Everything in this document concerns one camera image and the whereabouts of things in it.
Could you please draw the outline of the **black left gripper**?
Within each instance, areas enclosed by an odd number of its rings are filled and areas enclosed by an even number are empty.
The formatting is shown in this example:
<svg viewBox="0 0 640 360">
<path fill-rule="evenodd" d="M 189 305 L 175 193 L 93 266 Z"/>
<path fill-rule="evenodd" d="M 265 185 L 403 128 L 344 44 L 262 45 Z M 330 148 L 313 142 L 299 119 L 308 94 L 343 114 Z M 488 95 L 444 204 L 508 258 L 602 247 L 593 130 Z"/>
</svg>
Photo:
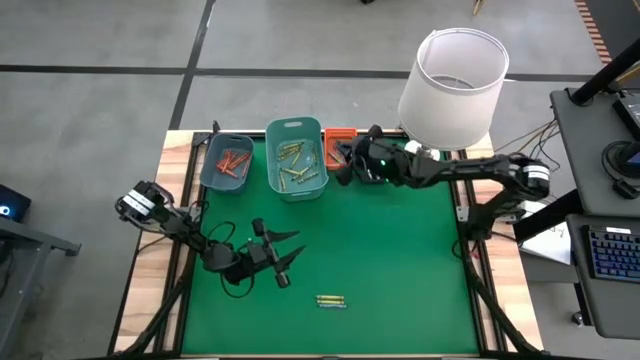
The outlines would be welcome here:
<svg viewBox="0 0 640 360">
<path fill-rule="evenodd" d="M 296 236 L 299 231 L 275 232 L 267 229 L 262 218 L 252 220 L 254 235 L 262 240 L 261 244 L 248 242 L 248 253 L 253 263 L 253 271 L 259 272 L 268 267 L 272 267 L 275 272 L 275 279 L 280 288 L 286 288 L 290 280 L 286 271 L 296 259 L 296 257 L 306 248 L 305 245 L 293 250 L 291 253 L 280 258 L 274 243 L 284 241 Z"/>
</svg>

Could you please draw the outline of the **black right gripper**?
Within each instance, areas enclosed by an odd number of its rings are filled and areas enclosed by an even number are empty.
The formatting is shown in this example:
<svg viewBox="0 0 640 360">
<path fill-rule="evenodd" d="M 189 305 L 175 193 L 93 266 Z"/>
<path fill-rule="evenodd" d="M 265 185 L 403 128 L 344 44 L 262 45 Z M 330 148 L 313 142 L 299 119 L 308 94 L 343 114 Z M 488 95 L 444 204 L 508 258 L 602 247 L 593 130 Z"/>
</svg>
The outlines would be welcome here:
<svg viewBox="0 0 640 360">
<path fill-rule="evenodd" d="M 379 125 L 373 125 L 350 143 L 338 142 L 337 151 L 345 161 L 336 173 L 340 185 L 349 185 L 354 177 L 366 185 L 402 185 L 398 160 L 403 149 L 385 140 Z"/>
</svg>

